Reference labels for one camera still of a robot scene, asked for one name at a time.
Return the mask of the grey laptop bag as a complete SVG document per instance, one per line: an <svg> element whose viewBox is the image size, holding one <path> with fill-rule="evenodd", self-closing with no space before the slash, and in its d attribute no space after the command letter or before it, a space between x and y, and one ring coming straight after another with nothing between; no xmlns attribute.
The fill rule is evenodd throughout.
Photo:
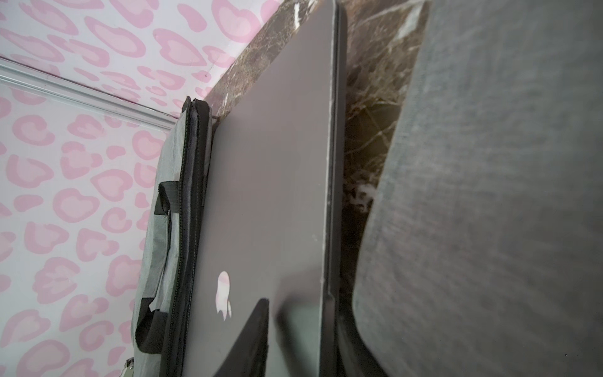
<svg viewBox="0 0 603 377"><path fill-rule="evenodd" d="M436 1L356 267L390 376L602 374L602 4Z"/></svg>
<svg viewBox="0 0 603 377"><path fill-rule="evenodd" d="M136 376L183 373L211 137L208 103L186 99L156 168L131 324Z"/></svg>

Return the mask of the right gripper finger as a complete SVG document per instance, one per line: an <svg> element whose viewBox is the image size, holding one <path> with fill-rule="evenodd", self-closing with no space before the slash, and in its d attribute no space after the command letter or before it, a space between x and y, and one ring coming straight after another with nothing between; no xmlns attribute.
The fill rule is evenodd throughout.
<svg viewBox="0 0 603 377"><path fill-rule="evenodd" d="M264 377L268 335L269 300L261 298L214 377Z"/></svg>

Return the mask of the dark grey laptop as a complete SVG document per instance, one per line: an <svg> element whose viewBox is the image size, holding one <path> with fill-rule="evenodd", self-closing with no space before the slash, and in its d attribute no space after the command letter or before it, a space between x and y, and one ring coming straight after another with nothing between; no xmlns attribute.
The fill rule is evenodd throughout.
<svg viewBox="0 0 603 377"><path fill-rule="evenodd" d="M261 298L265 376L336 374L346 36L320 2L215 132L186 376L214 376Z"/></svg>

